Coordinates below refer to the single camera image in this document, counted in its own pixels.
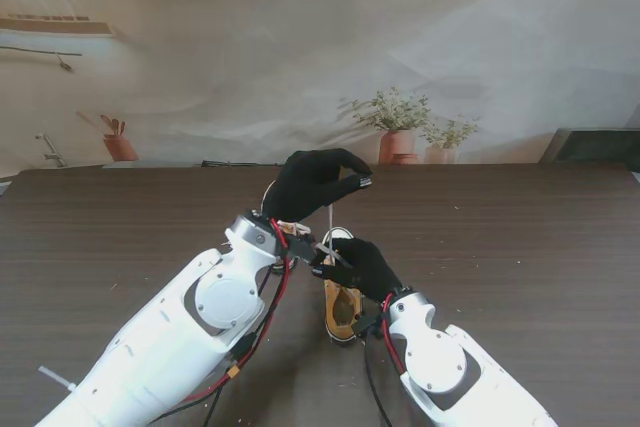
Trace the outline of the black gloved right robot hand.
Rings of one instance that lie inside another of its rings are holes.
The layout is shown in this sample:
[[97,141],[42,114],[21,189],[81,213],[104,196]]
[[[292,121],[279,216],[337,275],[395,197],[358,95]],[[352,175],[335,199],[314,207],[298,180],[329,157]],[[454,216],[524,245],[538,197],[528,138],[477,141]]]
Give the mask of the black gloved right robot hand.
[[378,303],[382,303],[389,293],[403,288],[399,278],[372,242],[359,238],[337,238],[332,241],[332,246],[348,266],[341,260],[336,260],[334,265],[324,264],[327,254],[317,250],[310,263],[316,277],[343,287],[355,288],[366,298]]

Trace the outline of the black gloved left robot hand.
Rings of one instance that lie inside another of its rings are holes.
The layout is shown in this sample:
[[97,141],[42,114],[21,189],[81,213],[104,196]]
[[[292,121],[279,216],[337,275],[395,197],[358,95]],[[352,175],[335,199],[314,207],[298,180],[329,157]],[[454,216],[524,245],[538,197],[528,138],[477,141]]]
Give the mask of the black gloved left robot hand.
[[367,188],[372,174],[364,160],[343,148],[296,151],[268,189],[262,213],[276,221],[299,222]]

